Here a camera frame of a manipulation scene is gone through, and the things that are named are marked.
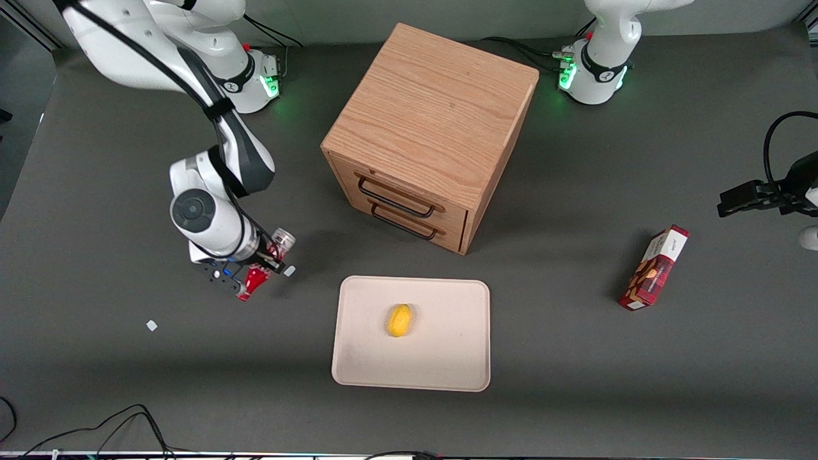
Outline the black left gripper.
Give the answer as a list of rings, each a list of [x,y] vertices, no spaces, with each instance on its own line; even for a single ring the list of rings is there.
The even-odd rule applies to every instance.
[[[719,218],[748,210],[777,209],[781,215],[817,215],[817,151],[795,161],[773,187],[765,181],[746,181],[720,195]]]

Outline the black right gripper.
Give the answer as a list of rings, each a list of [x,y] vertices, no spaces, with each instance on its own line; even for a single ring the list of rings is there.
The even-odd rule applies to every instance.
[[[251,273],[271,277],[272,273],[282,274],[286,269],[286,263],[275,258],[268,250],[255,250],[253,254],[241,252],[235,257],[235,262],[242,266],[243,279],[247,279]]]

